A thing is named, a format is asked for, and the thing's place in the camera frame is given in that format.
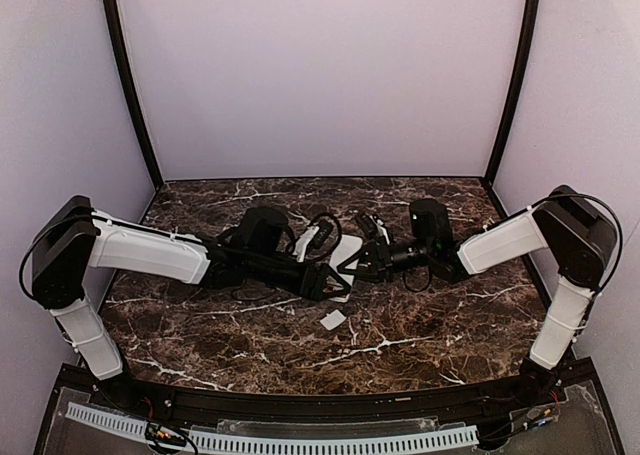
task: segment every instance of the marble tabletop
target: marble tabletop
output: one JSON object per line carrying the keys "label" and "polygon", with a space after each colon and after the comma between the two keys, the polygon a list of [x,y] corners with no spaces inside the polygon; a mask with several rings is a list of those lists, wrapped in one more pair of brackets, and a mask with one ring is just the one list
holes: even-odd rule
{"label": "marble tabletop", "polygon": [[[285,211],[299,235],[329,210],[359,235],[358,211],[410,237],[408,203],[446,204],[456,239],[499,219],[473,178],[289,178],[167,183],[144,224],[213,237],[249,207]],[[420,285],[416,273],[415,285]],[[101,316],[142,380],[270,394],[361,394],[480,382],[517,373],[545,310],[520,260],[457,285],[411,293],[356,282],[345,303],[314,303],[248,282],[212,291],[119,272]],[[334,310],[347,320],[328,331]]]}

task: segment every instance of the cable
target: cable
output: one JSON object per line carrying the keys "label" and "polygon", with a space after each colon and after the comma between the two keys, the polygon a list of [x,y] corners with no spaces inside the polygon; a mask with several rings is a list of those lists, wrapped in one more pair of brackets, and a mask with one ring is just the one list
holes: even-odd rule
{"label": "cable", "polygon": [[[121,406],[119,406],[117,403],[115,403],[113,400],[111,400],[111,398],[109,398],[109,396],[104,392],[104,390],[102,390],[100,387],[98,387],[97,385],[94,385],[94,389],[99,392],[104,399],[109,402],[110,405],[113,406],[113,408],[115,408],[116,410],[132,417],[132,418],[137,418],[140,420],[144,420],[147,423],[157,423],[158,425],[168,428],[169,430],[174,431],[175,433],[177,433],[180,438],[182,438],[187,444],[191,445],[191,448],[193,448],[193,453],[194,455],[198,455],[200,452],[198,450],[198,446],[194,443],[193,440],[191,440],[191,438],[189,438],[189,436],[187,435],[187,433],[181,429],[180,427],[176,427],[175,425],[169,424],[169,423],[165,423],[165,422],[160,422],[157,420],[152,420],[150,417],[145,417],[143,415],[137,415],[133,412],[130,412],[127,409],[122,408]],[[151,408],[151,412],[153,413],[153,405],[151,403],[151,400],[149,400],[149,407]]]}
{"label": "cable", "polygon": [[487,433],[485,436],[480,437],[480,440],[487,440],[487,441],[491,441],[489,439],[489,437],[491,437],[492,435],[495,435],[496,433],[500,433],[502,430],[504,430],[505,428],[510,427],[512,424],[514,424],[515,422],[518,422],[520,420],[522,420],[524,417],[526,417],[529,412],[531,410],[533,410],[534,408],[537,407],[536,405],[531,405],[529,408],[526,408],[524,412],[522,412],[520,415],[518,415],[516,418],[514,418],[513,420],[509,420],[507,423],[505,423],[504,425],[500,426],[499,428],[496,428],[493,432],[491,433]]}
{"label": "cable", "polygon": [[336,217],[333,213],[320,212],[319,214],[317,214],[315,217],[311,219],[311,222],[309,222],[309,226],[313,225],[321,218],[328,218],[329,220],[331,220],[336,226],[338,235],[336,236],[336,240],[335,242],[333,242],[333,245],[331,245],[331,248],[329,248],[328,250],[325,250],[323,253],[321,253],[317,257],[314,257],[302,262],[305,265],[313,265],[314,263],[324,260],[329,255],[331,255],[336,248],[338,248],[338,245],[340,245],[340,242],[342,241],[342,224],[340,223],[340,220],[338,220],[338,217]]}
{"label": "cable", "polygon": [[64,219],[60,220],[59,222],[56,222],[53,225],[50,225],[49,227],[47,227],[46,230],[42,231],[34,239],[33,243],[27,249],[27,252],[24,254],[24,257],[22,257],[22,261],[20,262],[20,268],[18,269],[18,282],[20,284],[20,290],[22,290],[22,293],[24,293],[31,300],[35,300],[35,297],[33,296],[33,294],[31,292],[29,292],[29,290],[27,289],[27,286],[24,283],[24,269],[27,266],[27,262],[29,261],[29,257],[31,256],[33,251],[36,249],[36,246],[42,240],[44,240],[46,237],[48,237],[51,234],[51,232],[53,232],[56,228],[58,228],[58,227],[60,227],[62,225],[65,225],[65,224],[67,224],[69,222],[77,222],[77,221],[80,221],[80,220],[90,221],[91,219],[93,219],[92,215],[74,215],[72,217],[64,218]]}
{"label": "cable", "polygon": [[607,205],[605,202],[603,202],[602,200],[600,200],[597,197],[594,197],[593,195],[587,195],[585,193],[556,193],[555,195],[549,195],[547,197],[541,198],[540,200],[538,200],[537,202],[533,203],[532,205],[529,205],[527,208],[523,208],[522,210],[519,210],[518,212],[509,215],[507,218],[500,220],[499,222],[493,224],[490,228],[493,229],[495,227],[498,227],[500,225],[502,225],[505,222],[508,222],[509,220],[512,220],[516,217],[519,217],[520,215],[522,215],[523,213],[526,213],[528,211],[533,210],[534,208],[538,207],[539,205],[543,204],[544,202],[550,202],[553,200],[560,200],[560,199],[564,199],[564,198],[580,198],[583,200],[589,200],[592,201],[594,203],[597,203],[598,205],[600,205],[602,208],[604,208],[609,215],[611,215],[611,218],[613,218],[613,221],[615,223],[616,226],[616,231],[618,232],[618,253],[616,255],[616,259],[613,262],[613,264],[611,265],[611,269],[609,270],[609,274],[607,276],[607,278],[604,280],[604,282],[602,282],[602,284],[600,285],[600,287],[598,288],[598,290],[596,291],[596,295],[599,295],[600,293],[602,293],[602,291],[605,289],[605,287],[607,285],[609,285],[609,282],[611,282],[611,279],[613,278],[614,273],[616,272],[616,270],[618,269],[618,265],[620,264],[620,259],[622,258],[622,250],[623,250],[623,246],[624,246],[624,234],[622,232],[622,224],[620,223],[620,219],[618,218],[618,216],[616,215],[616,212],[613,211],[613,209]]}
{"label": "cable", "polygon": [[427,278],[427,283],[424,285],[424,287],[422,287],[420,289],[416,289],[416,288],[410,287],[409,284],[407,283],[407,272],[408,271],[413,272],[413,270],[405,270],[404,272],[402,272],[402,283],[404,283],[404,288],[409,290],[411,293],[422,293],[422,292],[424,292],[427,288],[429,288],[431,286],[431,282],[433,281],[433,273],[431,272],[430,268],[428,268],[428,270],[429,270],[429,276]]}

